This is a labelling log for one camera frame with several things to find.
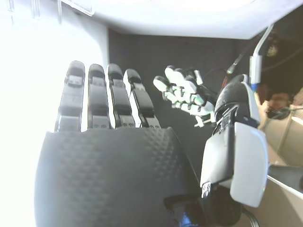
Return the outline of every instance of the white overhead panel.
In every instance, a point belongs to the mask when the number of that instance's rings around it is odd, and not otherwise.
[[[132,34],[250,39],[303,0],[96,0],[95,16]]]

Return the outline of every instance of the gray robotic hand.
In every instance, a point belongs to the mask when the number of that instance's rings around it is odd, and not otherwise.
[[[203,88],[198,70],[184,71],[169,65],[165,77],[156,76],[154,86],[169,100],[173,108],[181,109],[196,117],[196,126],[214,123],[214,98]]]

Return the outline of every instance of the white wall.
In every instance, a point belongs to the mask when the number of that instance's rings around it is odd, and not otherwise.
[[[108,64],[104,25],[69,9],[59,25],[51,1],[41,1],[41,19],[33,21],[20,2],[22,16],[14,17],[14,26],[0,12],[0,226],[6,227],[36,226],[36,165],[45,132],[54,127],[70,62],[82,61],[86,71],[92,63]]]

